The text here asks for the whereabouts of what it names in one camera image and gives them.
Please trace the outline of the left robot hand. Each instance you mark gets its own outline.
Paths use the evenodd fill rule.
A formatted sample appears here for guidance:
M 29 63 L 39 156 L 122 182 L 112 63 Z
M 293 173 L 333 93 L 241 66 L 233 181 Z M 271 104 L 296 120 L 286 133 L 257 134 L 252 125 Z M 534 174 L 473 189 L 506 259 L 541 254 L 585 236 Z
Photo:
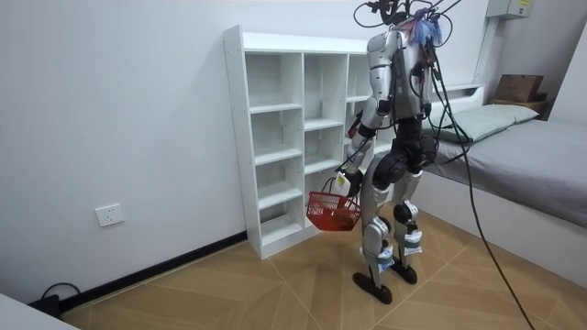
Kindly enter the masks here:
M 355 172 L 340 170 L 334 180 L 332 192 L 348 198 L 357 197 L 360 193 L 363 179 L 364 174 L 361 170 L 356 170 Z

